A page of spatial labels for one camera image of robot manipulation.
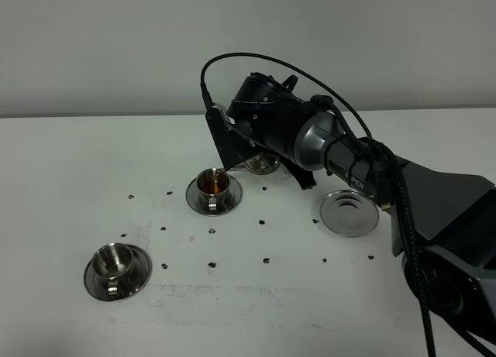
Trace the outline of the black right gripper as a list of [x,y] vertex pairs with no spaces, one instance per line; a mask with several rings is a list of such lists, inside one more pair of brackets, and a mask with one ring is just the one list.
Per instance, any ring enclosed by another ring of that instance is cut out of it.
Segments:
[[317,185],[312,171],[306,170],[295,159],[295,144],[301,128],[250,129],[250,138],[284,159],[284,167],[298,182],[302,190]]

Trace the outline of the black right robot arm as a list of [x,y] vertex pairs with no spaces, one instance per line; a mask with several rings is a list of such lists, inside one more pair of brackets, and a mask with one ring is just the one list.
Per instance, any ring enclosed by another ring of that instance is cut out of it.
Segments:
[[303,188],[324,169],[391,216],[392,251],[414,295],[457,330],[495,340],[495,187],[484,177],[443,173],[396,156],[350,130],[331,97],[303,101],[296,77],[253,73],[227,113],[236,150],[262,148]]

